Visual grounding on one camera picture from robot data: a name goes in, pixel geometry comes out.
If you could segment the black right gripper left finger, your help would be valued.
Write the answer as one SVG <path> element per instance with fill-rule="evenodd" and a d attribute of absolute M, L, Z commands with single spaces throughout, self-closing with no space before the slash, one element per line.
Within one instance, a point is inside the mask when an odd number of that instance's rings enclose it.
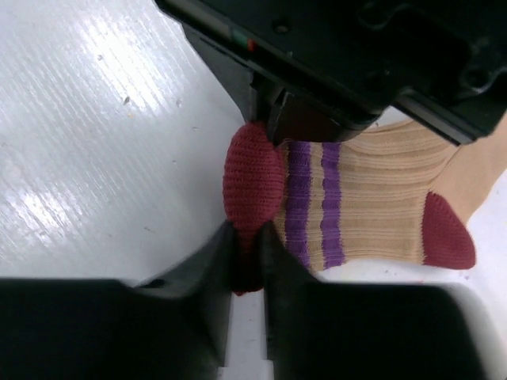
<path fill-rule="evenodd" d="M 153 279 L 1 281 L 4 379 L 215 379 L 227 356 L 236 233 L 224 223 Z"/>

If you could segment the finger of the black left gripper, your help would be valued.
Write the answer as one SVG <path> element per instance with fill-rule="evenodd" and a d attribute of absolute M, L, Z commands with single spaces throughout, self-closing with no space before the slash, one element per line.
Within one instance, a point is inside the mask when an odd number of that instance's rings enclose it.
<path fill-rule="evenodd" d="M 248 53 L 235 42 L 184 24 L 188 42 L 202 58 L 244 120 L 267 121 L 269 118 L 269 80 L 248 66 Z"/>

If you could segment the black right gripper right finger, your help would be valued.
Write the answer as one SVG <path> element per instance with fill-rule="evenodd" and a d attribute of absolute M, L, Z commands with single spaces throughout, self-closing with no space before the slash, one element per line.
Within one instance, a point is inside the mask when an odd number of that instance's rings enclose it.
<path fill-rule="evenodd" d="M 503 379 L 485 306 L 454 283 L 325 282 L 267 222 L 257 238 L 277 379 Z"/>

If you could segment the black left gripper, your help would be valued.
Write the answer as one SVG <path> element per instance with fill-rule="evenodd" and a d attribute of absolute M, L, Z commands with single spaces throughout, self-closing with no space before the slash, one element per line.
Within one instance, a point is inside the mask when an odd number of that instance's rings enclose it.
<path fill-rule="evenodd" d="M 339 143 L 395 108 L 462 145 L 506 111 L 503 1 L 160 1 L 269 80 L 267 136 Z"/>

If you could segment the tan sock with purple stripes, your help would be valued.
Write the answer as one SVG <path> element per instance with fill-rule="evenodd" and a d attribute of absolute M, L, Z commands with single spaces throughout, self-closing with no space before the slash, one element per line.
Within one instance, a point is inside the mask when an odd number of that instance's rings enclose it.
<path fill-rule="evenodd" d="M 283 246 L 320 272 L 351 259 L 473 268 L 467 222 L 506 169 L 506 126 L 454 146 L 413 120 L 346 142 L 274 146 L 262 123 L 227 151 L 223 204 L 238 233 L 233 289 L 261 289 L 257 235 L 272 222 Z"/>

